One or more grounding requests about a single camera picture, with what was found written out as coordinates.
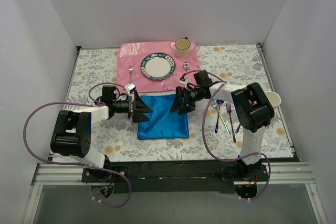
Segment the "blue satin napkin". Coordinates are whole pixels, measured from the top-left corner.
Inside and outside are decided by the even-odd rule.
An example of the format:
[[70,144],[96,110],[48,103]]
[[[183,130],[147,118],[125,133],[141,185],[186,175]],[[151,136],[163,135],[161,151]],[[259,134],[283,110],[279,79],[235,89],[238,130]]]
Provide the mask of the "blue satin napkin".
[[188,138],[188,117],[187,114],[179,115],[177,112],[170,112],[175,95],[142,95],[141,99],[151,109],[147,113],[147,122],[138,124],[137,137],[139,140]]

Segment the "iridescent purple spoon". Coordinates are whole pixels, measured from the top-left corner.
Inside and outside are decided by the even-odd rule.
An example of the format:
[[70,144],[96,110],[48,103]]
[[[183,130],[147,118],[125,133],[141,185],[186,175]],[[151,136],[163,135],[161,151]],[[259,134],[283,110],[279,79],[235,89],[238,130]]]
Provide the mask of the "iridescent purple spoon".
[[224,127],[226,127],[226,123],[220,113],[220,107],[221,105],[224,103],[223,100],[216,100],[216,102],[214,103],[214,108],[217,112],[217,121],[216,121],[216,126],[215,126],[215,133],[217,134],[218,133],[218,128],[219,128],[219,119],[221,119]]

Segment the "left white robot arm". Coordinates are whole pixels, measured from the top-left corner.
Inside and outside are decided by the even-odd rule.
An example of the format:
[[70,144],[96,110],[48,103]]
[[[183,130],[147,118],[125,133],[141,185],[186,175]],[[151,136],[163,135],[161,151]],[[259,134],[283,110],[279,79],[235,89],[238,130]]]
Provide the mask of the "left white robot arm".
[[126,114],[133,123],[147,122],[152,109],[141,100],[135,85],[126,86],[126,98],[119,100],[116,85],[105,83],[94,106],[80,110],[62,110],[58,113],[52,134],[51,151],[69,156],[85,165],[95,166],[93,175],[100,182],[111,178],[109,159],[91,145],[92,126],[111,119],[115,114]]

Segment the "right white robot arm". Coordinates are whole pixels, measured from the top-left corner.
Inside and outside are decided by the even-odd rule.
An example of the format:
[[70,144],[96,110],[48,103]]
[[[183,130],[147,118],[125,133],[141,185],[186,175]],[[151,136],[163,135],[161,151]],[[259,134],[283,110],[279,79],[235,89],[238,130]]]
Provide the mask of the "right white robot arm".
[[274,117],[274,109],[266,97],[260,84],[253,82],[248,85],[232,85],[224,81],[212,81],[209,72],[193,70],[196,87],[176,87],[175,99],[170,112],[179,115],[195,110],[196,102],[207,99],[208,109],[213,100],[232,103],[243,130],[243,143],[240,153],[235,159],[222,159],[211,153],[206,143],[205,132],[202,138],[210,156],[221,162],[234,162],[236,173],[242,179],[251,180],[261,169],[261,146],[266,128]]

